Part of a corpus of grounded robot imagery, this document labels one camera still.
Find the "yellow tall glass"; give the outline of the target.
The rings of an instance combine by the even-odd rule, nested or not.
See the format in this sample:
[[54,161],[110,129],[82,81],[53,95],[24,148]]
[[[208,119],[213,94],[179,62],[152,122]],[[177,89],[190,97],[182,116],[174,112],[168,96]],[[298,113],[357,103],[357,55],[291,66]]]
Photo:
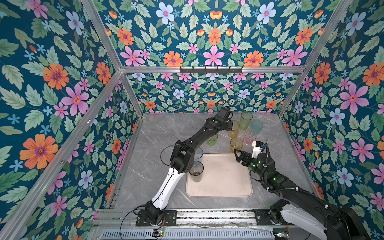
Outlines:
[[238,121],[233,121],[232,129],[231,129],[231,131],[229,131],[229,137],[231,139],[238,137],[239,128],[240,128],[240,123]]

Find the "beige plastic tray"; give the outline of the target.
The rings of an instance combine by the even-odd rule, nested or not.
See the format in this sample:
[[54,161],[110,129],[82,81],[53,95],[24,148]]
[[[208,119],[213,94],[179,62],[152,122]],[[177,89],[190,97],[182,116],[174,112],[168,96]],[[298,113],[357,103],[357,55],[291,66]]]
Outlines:
[[248,168],[234,154],[204,154],[199,161],[204,170],[199,182],[187,176],[186,193],[192,198],[249,197],[253,187]]

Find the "blue tall glass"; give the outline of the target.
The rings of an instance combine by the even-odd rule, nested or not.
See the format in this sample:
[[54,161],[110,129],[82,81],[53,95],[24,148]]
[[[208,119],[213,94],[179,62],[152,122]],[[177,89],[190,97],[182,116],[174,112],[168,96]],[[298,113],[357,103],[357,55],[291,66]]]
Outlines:
[[195,151],[194,160],[195,161],[200,160],[202,158],[203,154],[204,154],[204,150],[201,147],[197,148]]

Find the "grey tall glass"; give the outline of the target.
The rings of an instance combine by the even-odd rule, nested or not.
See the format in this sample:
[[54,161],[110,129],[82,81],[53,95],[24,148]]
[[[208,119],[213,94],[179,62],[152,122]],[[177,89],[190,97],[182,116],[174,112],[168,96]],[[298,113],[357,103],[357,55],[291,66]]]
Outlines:
[[189,174],[190,174],[192,180],[195,183],[198,183],[202,180],[203,172],[204,172],[203,163],[201,163],[199,161],[195,161],[192,168],[189,171]]

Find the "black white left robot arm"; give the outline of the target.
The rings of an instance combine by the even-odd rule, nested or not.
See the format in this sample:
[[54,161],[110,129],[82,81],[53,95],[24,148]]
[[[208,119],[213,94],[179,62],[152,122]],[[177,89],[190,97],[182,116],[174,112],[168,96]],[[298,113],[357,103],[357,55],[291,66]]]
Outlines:
[[195,162],[196,150],[209,138],[220,131],[230,131],[233,126],[232,112],[220,112],[206,119],[204,125],[189,139],[177,141],[170,157],[169,171],[155,196],[145,204],[144,219],[151,224],[159,224],[164,216],[176,185],[188,173]]

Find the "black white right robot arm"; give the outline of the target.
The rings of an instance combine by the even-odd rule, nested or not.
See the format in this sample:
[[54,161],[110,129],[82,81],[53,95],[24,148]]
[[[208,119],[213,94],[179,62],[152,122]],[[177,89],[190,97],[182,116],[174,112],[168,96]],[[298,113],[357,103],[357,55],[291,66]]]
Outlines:
[[353,209],[326,202],[279,173],[269,149],[263,149],[256,158],[241,150],[235,150],[234,154],[238,163],[259,176],[259,183],[267,192],[280,197],[270,207],[273,224],[291,223],[321,240],[370,239]]

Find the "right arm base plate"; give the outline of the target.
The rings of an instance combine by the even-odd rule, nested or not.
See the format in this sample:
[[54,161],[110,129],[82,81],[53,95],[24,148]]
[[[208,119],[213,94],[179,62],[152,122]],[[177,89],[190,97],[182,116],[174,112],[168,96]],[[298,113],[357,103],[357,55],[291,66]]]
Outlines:
[[255,214],[255,219],[260,225],[293,226],[293,224],[289,224],[288,222],[283,220],[282,215],[277,210],[252,209],[252,212]]

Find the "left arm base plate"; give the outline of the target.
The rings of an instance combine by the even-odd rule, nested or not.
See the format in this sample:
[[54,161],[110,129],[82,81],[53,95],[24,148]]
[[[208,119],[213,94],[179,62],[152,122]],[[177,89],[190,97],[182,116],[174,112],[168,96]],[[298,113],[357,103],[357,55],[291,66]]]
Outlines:
[[177,213],[176,210],[165,210],[160,218],[160,222],[156,224],[148,217],[144,210],[141,210],[137,216],[136,227],[174,227],[176,226]]

